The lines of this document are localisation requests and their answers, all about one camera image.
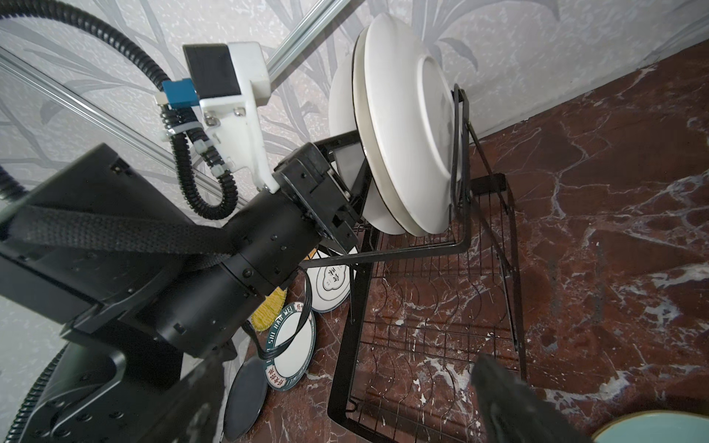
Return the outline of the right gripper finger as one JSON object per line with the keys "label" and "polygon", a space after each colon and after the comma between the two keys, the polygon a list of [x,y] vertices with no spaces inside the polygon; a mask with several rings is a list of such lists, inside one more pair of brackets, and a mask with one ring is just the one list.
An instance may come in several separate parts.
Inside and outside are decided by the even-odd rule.
{"label": "right gripper finger", "polygon": [[488,442],[590,442],[551,404],[488,354],[474,364],[471,383]]}

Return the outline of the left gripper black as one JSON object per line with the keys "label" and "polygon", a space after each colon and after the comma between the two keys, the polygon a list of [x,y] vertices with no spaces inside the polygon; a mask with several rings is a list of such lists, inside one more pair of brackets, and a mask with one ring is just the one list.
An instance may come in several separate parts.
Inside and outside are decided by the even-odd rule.
{"label": "left gripper black", "polygon": [[352,190],[332,163],[336,152],[360,145],[358,141],[308,142],[282,159],[273,173],[289,199],[314,221],[321,243],[339,253],[348,253],[356,246],[355,227],[369,179],[367,168],[361,167],[357,187]]}

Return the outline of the white plate cloud emblem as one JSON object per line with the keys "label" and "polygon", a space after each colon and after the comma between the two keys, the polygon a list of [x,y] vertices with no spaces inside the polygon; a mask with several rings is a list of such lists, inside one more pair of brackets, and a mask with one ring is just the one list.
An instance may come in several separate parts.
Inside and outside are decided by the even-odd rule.
{"label": "white plate cloud emblem", "polygon": [[312,309],[317,313],[331,312],[351,295],[356,271],[347,265],[329,265],[306,270],[312,286]]}

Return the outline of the sunburst plate teal rim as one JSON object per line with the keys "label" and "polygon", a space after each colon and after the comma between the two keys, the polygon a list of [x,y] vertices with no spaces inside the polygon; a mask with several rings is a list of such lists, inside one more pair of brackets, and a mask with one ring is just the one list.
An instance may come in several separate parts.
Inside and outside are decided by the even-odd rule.
{"label": "sunburst plate teal rim", "polygon": [[352,89],[354,119],[362,140],[366,164],[372,175],[370,191],[365,192],[364,218],[385,234],[412,234],[426,232],[414,221],[400,199],[387,171],[371,116],[365,81],[365,47],[369,26],[357,37],[353,52]]}

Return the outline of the cream plate with plum blossoms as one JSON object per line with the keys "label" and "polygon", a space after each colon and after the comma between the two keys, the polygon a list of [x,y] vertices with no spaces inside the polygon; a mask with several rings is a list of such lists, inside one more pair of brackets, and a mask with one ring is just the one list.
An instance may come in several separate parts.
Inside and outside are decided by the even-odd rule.
{"label": "cream plate with plum blossoms", "polygon": [[384,164],[404,206],[427,234],[449,225],[455,153],[452,90],[413,29],[384,13],[369,24],[367,99]]}

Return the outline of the black wire dish rack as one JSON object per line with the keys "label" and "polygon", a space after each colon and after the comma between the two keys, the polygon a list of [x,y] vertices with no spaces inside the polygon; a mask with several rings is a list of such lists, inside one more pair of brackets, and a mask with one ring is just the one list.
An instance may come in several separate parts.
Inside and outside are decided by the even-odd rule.
{"label": "black wire dish rack", "polygon": [[367,442],[483,442],[471,375],[482,354],[526,373],[516,205],[455,88],[448,227],[424,237],[357,227],[354,304],[328,416]]}

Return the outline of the light green flower plate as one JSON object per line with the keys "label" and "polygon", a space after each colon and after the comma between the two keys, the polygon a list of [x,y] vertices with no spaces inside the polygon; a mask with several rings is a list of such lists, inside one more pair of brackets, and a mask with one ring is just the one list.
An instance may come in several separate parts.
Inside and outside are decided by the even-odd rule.
{"label": "light green flower plate", "polygon": [[593,435],[600,443],[685,443],[708,441],[708,417],[696,413],[647,411],[624,415]]}

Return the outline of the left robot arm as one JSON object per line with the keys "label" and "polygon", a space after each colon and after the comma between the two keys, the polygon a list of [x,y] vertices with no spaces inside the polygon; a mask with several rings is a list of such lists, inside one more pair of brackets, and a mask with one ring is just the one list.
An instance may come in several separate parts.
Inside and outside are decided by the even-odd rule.
{"label": "left robot arm", "polygon": [[269,168],[257,110],[271,81],[255,42],[187,44],[173,81],[138,44],[59,1],[5,1],[114,48],[158,90],[190,221],[100,145],[27,190],[1,175],[1,292],[64,327],[65,347],[26,395],[9,442],[137,442],[173,401],[184,356],[234,354],[238,329],[320,243],[355,244],[356,200],[334,172],[360,136],[308,143]]}

